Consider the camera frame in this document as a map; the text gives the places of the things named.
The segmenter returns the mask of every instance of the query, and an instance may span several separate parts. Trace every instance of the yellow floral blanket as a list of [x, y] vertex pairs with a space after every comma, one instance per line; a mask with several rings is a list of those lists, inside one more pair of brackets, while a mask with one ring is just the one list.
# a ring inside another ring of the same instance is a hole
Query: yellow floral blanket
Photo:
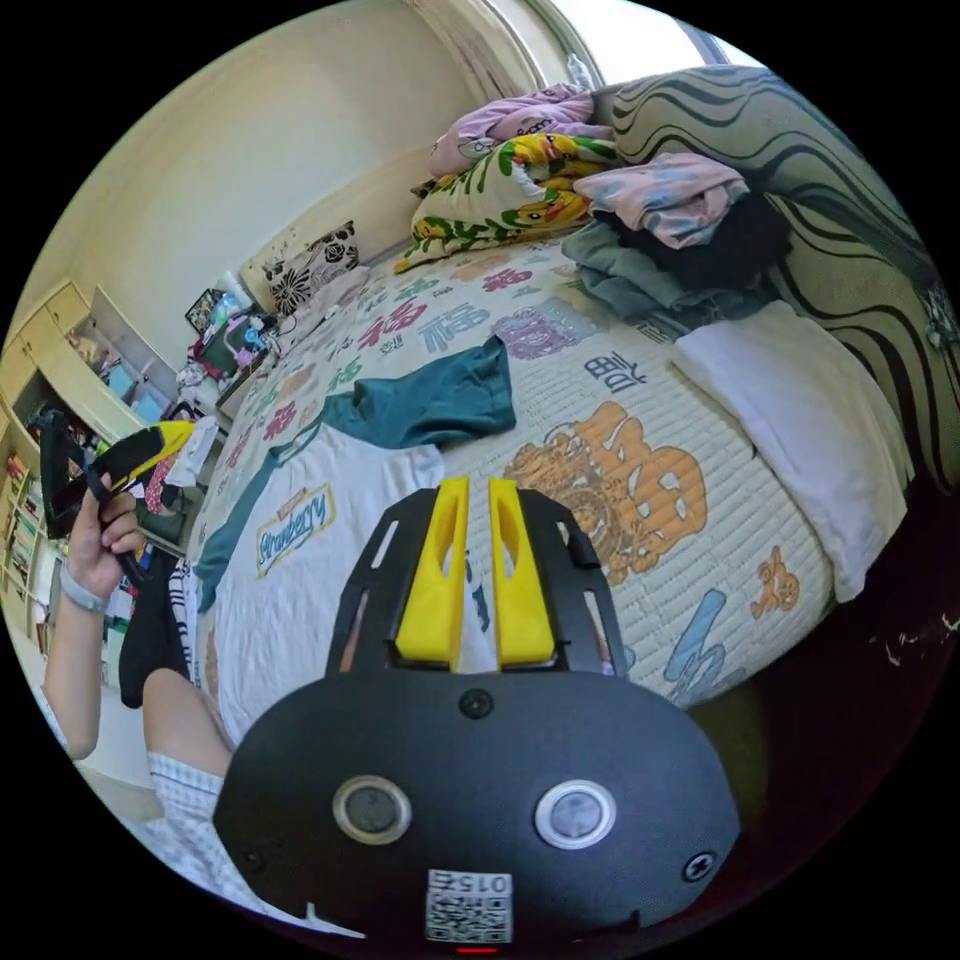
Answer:
[[616, 147], [604, 140], [552, 133], [508, 140], [466, 173], [437, 181], [413, 216], [413, 244], [394, 271], [568, 229], [590, 208], [574, 182], [619, 165]]

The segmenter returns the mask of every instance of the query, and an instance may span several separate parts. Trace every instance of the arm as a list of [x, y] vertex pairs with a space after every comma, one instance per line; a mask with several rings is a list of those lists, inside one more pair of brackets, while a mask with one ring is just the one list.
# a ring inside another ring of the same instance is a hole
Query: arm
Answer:
[[[110, 478], [105, 476], [103, 482], [109, 486]], [[102, 509], [89, 490], [83, 498], [70, 534], [67, 569], [98, 597], [109, 597], [123, 578], [114, 554], [143, 544], [135, 505], [126, 493]], [[81, 609], [63, 593], [60, 597], [43, 694], [70, 745], [71, 758], [83, 760], [93, 753], [100, 731], [103, 614]]]

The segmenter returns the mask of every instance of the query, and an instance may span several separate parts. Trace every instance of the teal t-shirt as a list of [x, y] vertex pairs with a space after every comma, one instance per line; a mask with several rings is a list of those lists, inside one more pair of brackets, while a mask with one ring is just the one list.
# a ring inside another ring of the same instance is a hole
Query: teal t-shirt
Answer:
[[321, 424], [385, 450], [440, 446], [516, 426], [507, 350], [498, 337], [440, 357], [396, 380], [358, 380], [326, 398], [317, 417], [288, 443], [271, 447], [223, 526], [207, 538], [194, 572], [200, 612], [209, 610], [247, 518], [275, 470], [305, 450]]

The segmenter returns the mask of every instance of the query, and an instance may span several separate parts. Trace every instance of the knee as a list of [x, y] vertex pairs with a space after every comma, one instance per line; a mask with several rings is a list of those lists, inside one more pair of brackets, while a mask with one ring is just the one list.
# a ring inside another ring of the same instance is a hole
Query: knee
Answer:
[[184, 687], [190, 687], [190, 682], [176, 670], [167, 667], [154, 670], [143, 685], [144, 711], [162, 706], [172, 697], [182, 696]]

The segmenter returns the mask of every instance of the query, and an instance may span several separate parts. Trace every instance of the hand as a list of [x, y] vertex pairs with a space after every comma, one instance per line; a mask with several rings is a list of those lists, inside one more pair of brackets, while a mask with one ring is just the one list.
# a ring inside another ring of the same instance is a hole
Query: hand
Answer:
[[[104, 474], [101, 480], [109, 488], [109, 475]], [[143, 546], [143, 534], [137, 529], [134, 513], [136, 503], [129, 493], [122, 493], [101, 508], [88, 489], [73, 524], [67, 569], [81, 587], [104, 600], [123, 579], [115, 554]]]

